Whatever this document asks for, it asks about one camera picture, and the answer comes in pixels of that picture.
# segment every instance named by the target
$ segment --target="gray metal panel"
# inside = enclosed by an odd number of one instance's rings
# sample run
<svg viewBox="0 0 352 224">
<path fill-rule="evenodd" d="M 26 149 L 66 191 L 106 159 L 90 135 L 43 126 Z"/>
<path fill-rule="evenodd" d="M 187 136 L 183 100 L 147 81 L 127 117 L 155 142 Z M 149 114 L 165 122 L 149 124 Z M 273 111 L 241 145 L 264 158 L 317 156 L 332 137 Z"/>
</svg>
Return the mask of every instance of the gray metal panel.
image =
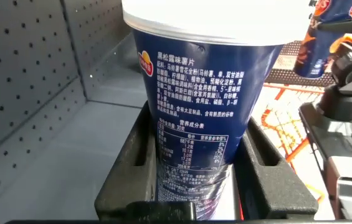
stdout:
<svg viewBox="0 0 352 224">
<path fill-rule="evenodd" d="M 4 144 L 0 145 L 0 197 L 7 194 L 7 188 L 14 181 L 18 181 L 18 177 L 44 152 L 44 148 L 50 144 L 50 140 L 58 134 L 66 122 L 72 119 L 75 112 L 84 104 L 85 97 L 82 93 L 80 80 L 76 79 L 28 122 L 24 123 Z M 50 167 L 50 161 L 46 161 L 44 165 Z M 28 181 L 32 183 L 36 180 L 29 179 Z M 20 202 L 27 200 L 30 195 L 26 195 L 24 192 L 28 190 L 26 184 L 19 186 L 16 200 L 20 200 Z M 44 191 L 35 193 L 40 196 L 45 194 Z M 16 200 L 5 203 L 13 206 Z M 23 206 L 39 206 L 39 203 L 36 200 L 33 203 L 25 203 Z"/>
<path fill-rule="evenodd" d="M 130 29 L 123 21 L 121 0 L 64 0 L 64 3 L 83 84 L 90 98 L 111 75 L 105 58 Z"/>
<path fill-rule="evenodd" d="M 139 112 L 123 106 L 87 103 L 45 149 L 40 148 L 40 156 L 27 170 L 23 164 L 19 164 L 19 170 L 11 167 L 13 162 L 26 161 L 27 156 L 35 157 L 25 153 L 26 147 L 21 145 L 19 154 L 12 159 L 4 157 L 1 151 L 2 183 L 18 177 L 0 195 L 0 223 L 12 219 L 97 219 L 95 197 Z M 56 123 L 58 120 L 53 119 L 45 124 L 48 127 Z M 30 132 L 31 124 L 26 125 L 26 131 Z"/>
<path fill-rule="evenodd" d="M 127 36 L 104 62 L 110 76 L 96 89 L 91 99 L 142 108 L 146 97 L 133 35 Z M 100 75 L 93 72 L 93 77 Z"/>
<path fill-rule="evenodd" d="M 0 142 L 76 77 L 60 2 L 0 0 Z"/>
</svg>

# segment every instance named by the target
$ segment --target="black plastic holder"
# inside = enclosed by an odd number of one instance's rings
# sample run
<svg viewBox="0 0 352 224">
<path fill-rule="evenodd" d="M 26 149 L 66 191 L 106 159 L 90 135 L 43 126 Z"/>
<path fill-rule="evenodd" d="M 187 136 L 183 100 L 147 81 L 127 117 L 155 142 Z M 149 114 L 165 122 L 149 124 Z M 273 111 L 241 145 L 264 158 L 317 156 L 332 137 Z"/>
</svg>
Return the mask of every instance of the black plastic holder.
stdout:
<svg viewBox="0 0 352 224">
<path fill-rule="evenodd" d="M 147 213 L 158 209 L 145 209 L 144 214 L 135 215 L 128 206 L 145 201 L 147 206 L 158 208 L 155 134 L 150 123 L 150 110 L 145 103 L 95 200 L 100 220 L 160 220 L 157 214 Z M 234 195 L 236 202 L 241 202 L 245 220 L 313 220 L 317 201 L 253 119 L 235 155 L 234 172 Z M 171 221 L 194 219 L 189 213 L 190 205 L 176 206 L 183 208 L 183 214 Z M 235 212 L 240 217 L 239 208 Z"/>
</svg>

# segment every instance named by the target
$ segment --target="pegboard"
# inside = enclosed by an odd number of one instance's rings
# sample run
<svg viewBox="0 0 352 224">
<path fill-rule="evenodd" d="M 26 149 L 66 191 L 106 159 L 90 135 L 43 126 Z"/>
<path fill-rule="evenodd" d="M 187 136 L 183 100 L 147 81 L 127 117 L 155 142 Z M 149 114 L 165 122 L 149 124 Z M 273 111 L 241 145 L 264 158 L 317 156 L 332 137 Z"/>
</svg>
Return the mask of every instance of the pegboard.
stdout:
<svg viewBox="0 0 352 224">
<path fill-rule="evenodd" d="M 302 78 L 292 70 L 295 65 L 296 56 L 299 53 L 301 42 L 302 41 L 297 40 L 283 46 L 280 56 L 271 70 L 270 75 L 267 77 L 266 82 L 322 87 L 326 87 L 335 82 L 329 70 L 318 79 Z"/>
<path fill-rule="evenodd" d="M 85 97 L 77 78 L 0 146 L 0 195 L 84 104 Z"/>
<path fill-rule="evenodd" d="M 77 77 L 60 2 L 0 0 L 0 143 Z"/>
<path fill-rule="evenodd" d="M 272 69 L 270 75 L 265 80 L 267 83 L 280 83 L 287 85 L 304 85 L 304 86 L 328 86 L 335 81 L 330 73 L 325 73 L 321 78 L 307 79 L 295 74 L 292 70 Z"/>
<path fill-rule="evenodd" d="M 123 21 L 121 0 L 65 0 L 82 81 L 90 98 L 109 76 L 111 50 L 130 32 Z"/>
<path fill-rule="evenodd" d="M 296 40 L 289 44 L 285 44 L 281 50 L 280 55 L 293 55 L 293 56 L 298 55 L 300 43 L 302 43 L 302 41 Z"/>
</svg>

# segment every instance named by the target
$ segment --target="metal shelf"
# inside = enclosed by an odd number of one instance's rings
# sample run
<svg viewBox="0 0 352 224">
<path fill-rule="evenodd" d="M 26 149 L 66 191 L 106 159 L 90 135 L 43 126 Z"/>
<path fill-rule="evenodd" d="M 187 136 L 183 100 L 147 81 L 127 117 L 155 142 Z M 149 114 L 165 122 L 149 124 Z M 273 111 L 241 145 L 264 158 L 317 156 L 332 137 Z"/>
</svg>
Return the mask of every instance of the metal shelf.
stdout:
<svg viewBox="0 0 352 224">
<path fill-rule="evenodd" d="M 89 102 L 0 194 L 0 223 L 96 220 L 105 177 L 140 110 Z"/>
</svg>

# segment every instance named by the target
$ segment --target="blue snack canister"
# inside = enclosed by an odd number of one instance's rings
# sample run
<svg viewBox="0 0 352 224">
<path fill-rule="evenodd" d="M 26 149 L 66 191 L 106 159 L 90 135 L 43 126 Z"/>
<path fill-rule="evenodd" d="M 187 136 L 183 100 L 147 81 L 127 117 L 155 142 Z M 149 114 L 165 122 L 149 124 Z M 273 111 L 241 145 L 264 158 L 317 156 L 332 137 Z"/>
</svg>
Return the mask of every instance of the blue snack canister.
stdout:
<svg viewBox="0 0 352 224">
<path fill-rule="evenodd" d="M 304 78 L 320 78 L 332 61 L 331 55 L 338 50 L 344 33 L 317 30 L 317 25 L 351 18 L 352 0 L 319 0 L 293 71 Z"/>
<path fill-rule="evenodd" d="M 210 219 L 266 76 L 304 32 L 307 3 L 122 3 L 156 130 L 156 198 L 193 201 L 197 219 Z"/>
</svg>

